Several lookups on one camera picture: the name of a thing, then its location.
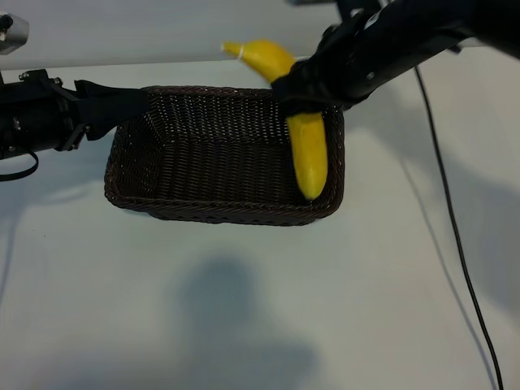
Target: yellow banana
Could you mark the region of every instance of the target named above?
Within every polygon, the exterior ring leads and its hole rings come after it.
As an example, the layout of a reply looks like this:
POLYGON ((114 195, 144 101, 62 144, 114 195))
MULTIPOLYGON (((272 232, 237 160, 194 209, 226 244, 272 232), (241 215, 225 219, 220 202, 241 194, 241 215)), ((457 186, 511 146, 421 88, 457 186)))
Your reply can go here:
MULTIPOLYGON (((224 42, 222 50, 235 55, 269 83, 285 76, 296 62, 285 49, 272 41, 240 44, 224 42)), ((292 163, 298 186, 309 201, 317 198, 327 182, 327 143, 321 113, 287 118, 292 146, 292 163)))

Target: woven texture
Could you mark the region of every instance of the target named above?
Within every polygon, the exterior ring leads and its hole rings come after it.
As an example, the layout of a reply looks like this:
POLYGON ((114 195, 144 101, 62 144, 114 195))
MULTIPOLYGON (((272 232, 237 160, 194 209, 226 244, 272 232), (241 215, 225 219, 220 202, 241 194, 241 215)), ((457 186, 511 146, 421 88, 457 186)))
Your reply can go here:
POLYGON ((117 129, 105 175, 115 206, 167 220, 304 225, 343 198, 344 124, 323 113, 328 178, 307 202, 288 129, 268 89, 150 87, 150 111, 117 129))

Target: white backdrop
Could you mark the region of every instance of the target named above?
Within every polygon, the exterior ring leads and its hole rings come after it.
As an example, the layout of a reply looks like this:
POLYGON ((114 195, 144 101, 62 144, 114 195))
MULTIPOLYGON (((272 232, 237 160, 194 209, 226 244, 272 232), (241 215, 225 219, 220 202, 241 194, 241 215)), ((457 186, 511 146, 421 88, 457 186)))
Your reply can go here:
POLYGON ((339 20, 333 5, 284 0, 0 0, 31 24, 0 69, 224 59, 222 40, 273 39, 312 54, 339 20))

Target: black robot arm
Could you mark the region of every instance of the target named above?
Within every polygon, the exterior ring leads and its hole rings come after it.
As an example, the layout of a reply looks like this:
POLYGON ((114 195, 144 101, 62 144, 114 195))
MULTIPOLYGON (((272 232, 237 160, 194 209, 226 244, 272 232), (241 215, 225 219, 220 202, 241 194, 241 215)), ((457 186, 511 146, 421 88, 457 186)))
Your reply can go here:
MULTIPOLYGON (((295 3, 328 0, 294 0, 295 3)), ((288 115, 350 108, 374 90, 469 37, 520 59, 518 0, 337 0, 343 23, 331 26, 316 53, 272 87, 288 115)))

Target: black cable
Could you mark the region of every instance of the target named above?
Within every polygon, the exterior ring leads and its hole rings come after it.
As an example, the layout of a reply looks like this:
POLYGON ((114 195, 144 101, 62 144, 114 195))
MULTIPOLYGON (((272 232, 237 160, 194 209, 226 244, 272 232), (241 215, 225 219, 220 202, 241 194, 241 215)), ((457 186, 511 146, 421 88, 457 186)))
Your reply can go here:
POLYGON ((486 328, 486 323, 484 322, 484 318, 482 316, 482 312, 480 311, 479 301, 477 300, 477 296, 475 295, 475 291, 473 289, 473 284, 471 283, 470 273, 468 272, 468 267, 466 265, 466 257, 464 256, 464 250, 462 249, 462 241, 461 235, 458 231, 457 220, 455 219, 455 213, 453 212, 453 204, 452 204, 452 196, 449 192, 448 186, 448 178, 446 176, 446 170, 444 169, 444 163, 442 160, 442 155, 440 154, 439 141, 437 140, 437 131, 435 121, 433 119, 433 113, 431 110, 430 98, 428 97, 428 92, 426 91, 426 86, 424 85, 423 75, 419 67, 415 67, 415 75, 417 77, 417 81, 419 83, 419 88, 421 89, 422 98, 424 99, 424 105, 426 107, 426 111, 428 114, 428 122, 430 123, 430 131, 431 131, 431 139, 433 140, 433 147, 435 148, 435 156, 437 157, 437 163, 439 164, 439 171, 442 177, 442 184, 444 186, 444 194, 446 196, 446 203, 448 204, 448 212, 449 218, 452 222, 453 233, 455 233, 455 241, 457 242, 458 254, 461 259, 462 270, 464 271, 464 278, 466 279, 466 284, 468 285, 468 290, 470 291, 471 300, 473 301, 474 311, 479 318, 480 328, 482 329, 482 333, 484 334, 484 338, 486 339, 487 347, 489 348, 489 353, 493 359, 493 366, 495 367, 496 372, 496 381, 498 382, 499 390, 504 390, 504 384, 502 383, 502 374, 501 368, 498 365, 498 359, 495 353, 495 347, 493 347, 493 343, 491 341, 491 337, 489 336, 488 329, 486 328))

